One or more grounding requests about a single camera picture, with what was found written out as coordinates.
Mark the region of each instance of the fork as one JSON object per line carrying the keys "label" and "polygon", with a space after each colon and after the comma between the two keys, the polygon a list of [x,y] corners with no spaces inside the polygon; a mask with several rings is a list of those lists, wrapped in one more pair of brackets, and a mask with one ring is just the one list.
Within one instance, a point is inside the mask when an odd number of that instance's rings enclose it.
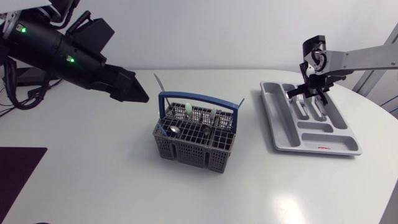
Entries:
{"label": "fork", "polygon": [[305,114],[308,115],[307,106],[305,106],[305,103],[304,103],[304,94],[302,93],[302,94],[297,95],[297,98],[298,98],[298,102],[300,103],[301,107],[304,109]]}

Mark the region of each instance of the blue handle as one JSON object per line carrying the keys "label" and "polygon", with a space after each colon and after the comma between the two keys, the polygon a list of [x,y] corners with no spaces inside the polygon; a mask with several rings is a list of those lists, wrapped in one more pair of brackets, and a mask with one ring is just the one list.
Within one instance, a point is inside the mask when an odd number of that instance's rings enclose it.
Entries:
{"label": "blue handle", "polygon": [[177,91],[163,91],[159,93],[159,113],[160,113],[160,118],[164,118],[165,116],[165,111],[164,111],[164,98],[183,98],[183,99],[189,99],[189,100],[197,100],[197,101],[202,101],[205,103],[211,103],[217,106],[222,106],[224,108],[230,109],[233,111],[233,122],[232,122],[232,132],[236,133],[236,128],[237,128],[237,123],[238,123],[238,109],[239,106],[225,101],[221,100],[218,98],[214,98],[211,96],[205,96],[205,95],[200,95],[200,94],[195,94],[195,93],[184,93],[184,92],[177,92]]}

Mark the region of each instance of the dishwasher basket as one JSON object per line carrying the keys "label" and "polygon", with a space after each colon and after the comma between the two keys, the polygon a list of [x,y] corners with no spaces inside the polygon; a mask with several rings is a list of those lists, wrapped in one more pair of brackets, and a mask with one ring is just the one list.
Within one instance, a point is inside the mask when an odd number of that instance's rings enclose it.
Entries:
{"label": "dishwasher basket", "polygon": [[[171,103],[164,110],[165,98],[185,98],[203,101],[232,110],[218,110],[214,121],[210,118],[211,108],[192,106],[192,114],[188,117],[185,105]],[[159,94],[160,119],[155,126],[153,135],[160,156],[165,159],[197,166],[223,173],[231,154],[234,143],[239,106],[210,96],[194,93],[163,91]],[[170,126],[178,127],[180,134],[174,133]]]}

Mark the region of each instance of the table surface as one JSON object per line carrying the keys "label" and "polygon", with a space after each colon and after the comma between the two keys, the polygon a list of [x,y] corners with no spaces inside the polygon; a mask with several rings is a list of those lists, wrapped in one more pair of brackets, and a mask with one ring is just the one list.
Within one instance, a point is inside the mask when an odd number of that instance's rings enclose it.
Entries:
{"label": "table surface", "polygon": [[[138,70],[148,103],[61,83],[29,111],[0,119],[2,146],[47,147],[4,223],[378,223],[398,178],[398,120],[342,86],[330,96],[355,133],[356,157],[276,151],[261,81],[277,70]],[[224,174],[159,156],[160,88],[239,109]]]}

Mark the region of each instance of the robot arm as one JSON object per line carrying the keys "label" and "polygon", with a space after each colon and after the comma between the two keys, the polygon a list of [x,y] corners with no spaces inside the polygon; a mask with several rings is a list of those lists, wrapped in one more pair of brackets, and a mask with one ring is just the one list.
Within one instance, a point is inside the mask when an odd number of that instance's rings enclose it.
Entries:
{"label": "robot arm", "polygon": [[304,84],[287,94],[289,98],[302,93],[306,97],[319,95],[324,105],[328,102],[323,93],[354,71],[398,69],[398,44],[337,52],[326,50],[325,36],[319,35],[303,43],[303,56]]}
{"label": "robot arm", "polygon": [[[100,52],[114,31],[103,19],[91,19],[86,11],[66,34],[58,31],[68,25],[79,1],[49,0],[49,6],[1,14],[0,66],[4,65],[7,94],[15,107],[28,110],[37,106],[52,75],[88,90],[108,92],[119,101],[149,100],[134,72],[105,64],[106,57]],[[51,24],[62,21],[61,26]],[[31,105],[16,100],[16,63],[10,57],[47,72],[42,91]]]}

